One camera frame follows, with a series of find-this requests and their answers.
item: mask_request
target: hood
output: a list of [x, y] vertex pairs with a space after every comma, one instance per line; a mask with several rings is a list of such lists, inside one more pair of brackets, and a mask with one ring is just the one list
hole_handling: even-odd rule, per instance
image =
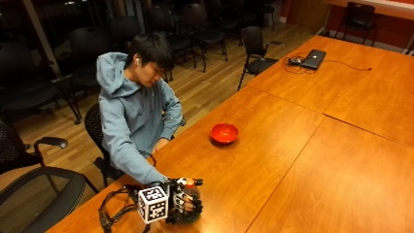
[[111, 97], [127, 96], [139, 89], [139, 84], [123, 76], [126, 56], [121, 52], [109, 52], [97, 59], [97, 81]]

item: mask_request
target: gray hoodie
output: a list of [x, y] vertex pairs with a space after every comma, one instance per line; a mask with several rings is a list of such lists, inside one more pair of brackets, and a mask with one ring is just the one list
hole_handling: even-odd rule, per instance
[[103, 148], [114, 166], [139, 183], [162, 182], [146, 161], [159, 138], [170, 140], [182, 120], [181, 103], [163, 80], [151, 87], [123, 76], [126, 54], [109, 52], [97, 59], [101, 85]]

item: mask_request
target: hand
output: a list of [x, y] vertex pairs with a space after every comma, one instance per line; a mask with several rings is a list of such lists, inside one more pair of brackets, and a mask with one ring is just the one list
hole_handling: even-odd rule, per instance
[[159, 138], [155, 145], [154, 145], [154, 148], [153, 148], [153, 153], [159, 150], [166, 144], [169, 143], [169, 140], [166, 138]]

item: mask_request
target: laptop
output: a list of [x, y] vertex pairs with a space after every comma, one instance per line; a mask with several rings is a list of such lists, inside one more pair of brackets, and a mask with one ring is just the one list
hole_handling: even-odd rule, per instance
[[326, 52], [322, 50], [311, 50], [300, 66], [312, 70], [319, 68]]

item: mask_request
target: wooden table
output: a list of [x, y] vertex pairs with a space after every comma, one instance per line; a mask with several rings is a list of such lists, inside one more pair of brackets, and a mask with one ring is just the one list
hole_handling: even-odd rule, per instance
[[[205, 210], [193, 224], [158, 221], [150, 232], [414, 232], [412, 57], [318, 36], [288, 56], [311, 49], [327, 52], [314, 74], [278, 62], [155, 153], [167, 176], [205, 179]], [[231, 145], [209, 140], [218, 122], [239, 129]], [[97, 209], [127, 183], [48, 232], [102, 232]], [[142, 230], [137, 213], [113, 226]]]
[[412, 186], [414, 149], [326, 117], [247, 232], [414, 232]]
[[312, 49], [326, 52], [316, 72], [287, 67], [287, 59], [282, 59], [247, 82], [247, 86], [324, 113], [339, 92], [372, 75], [371, 71], [358, 71], [348, 66], [358, 69], [376, 67], [379, 60], [371, 57], [376, 57], [382, 50], [314, 36], [287, 57], [306, 57]]
[[283, 60], [247, 86], [414, 147], [414, 57], [319, 36], [288, 56], [311, 49], [326, 52], [312, 74]]
[[[205, 210], [194, 224], [158, 221], [151, 232], [246, 232], [322, 118], [275, 96], [243, 88], [155, 153], [157, 168], [167, 176], [205, 179]], [[217, 146], [209, 140], [218, 122], [238, 127], [239, 139], [231, 145]], [[102, 232], [97, 209], [109, 191], [123, 183], [131, 180], [113, 183], [49, 232]], [[137, 213], [129, 213], [113, 227], [122, 233], [142, 230]]]

